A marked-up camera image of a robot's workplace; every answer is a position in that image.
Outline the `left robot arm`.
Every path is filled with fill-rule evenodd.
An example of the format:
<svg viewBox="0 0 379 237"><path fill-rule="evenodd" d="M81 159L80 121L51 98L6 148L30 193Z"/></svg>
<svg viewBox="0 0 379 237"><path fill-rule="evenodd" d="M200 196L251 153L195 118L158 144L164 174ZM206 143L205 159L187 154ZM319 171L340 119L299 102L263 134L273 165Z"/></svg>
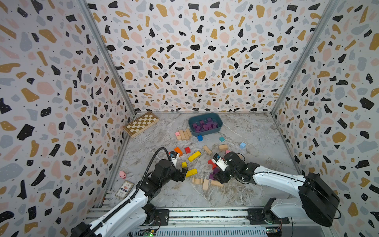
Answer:
<svg viewBox="0 0 379 237"><path fill-rule="evenodd" d="M183 182L188 168L177 169L180 155L165 147L159 148L150 159L135 191L116 207L90 224L79 223L71 230L72 237L124 237L153 222L156 207L150 201L169 181Z"/></svg>

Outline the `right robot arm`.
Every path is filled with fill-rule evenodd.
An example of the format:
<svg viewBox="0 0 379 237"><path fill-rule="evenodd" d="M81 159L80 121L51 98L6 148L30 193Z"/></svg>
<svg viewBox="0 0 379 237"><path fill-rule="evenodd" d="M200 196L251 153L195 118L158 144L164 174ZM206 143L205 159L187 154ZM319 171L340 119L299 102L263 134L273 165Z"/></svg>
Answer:
<svg viewBox="0 0 379 237"><path fill-rule="evenodd" d="M285 218L307 217L320 226L331 227L336 215L340 214L339 197L318 174L292 175L257 163L247 164L242 154L234 152L224 157L215 154L211 162L218 168L213 177L221 184L235 178L244 185L269 186L292 196L288 199L270 198L260 213L248 216L251 223L273 224Z"/></svg>

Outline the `teal storage bin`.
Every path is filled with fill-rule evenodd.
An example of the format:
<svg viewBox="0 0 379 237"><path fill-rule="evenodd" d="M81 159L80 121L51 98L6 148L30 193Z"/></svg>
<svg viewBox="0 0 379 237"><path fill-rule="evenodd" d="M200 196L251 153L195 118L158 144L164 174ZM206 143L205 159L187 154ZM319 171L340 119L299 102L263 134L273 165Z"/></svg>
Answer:
<svg viewBox="0 0 379 237"><path fill-rule="evenodd" d="M223 121L216 113L205 113L188 119L189 129L194 136L205 136L219 132Z"/></svg>

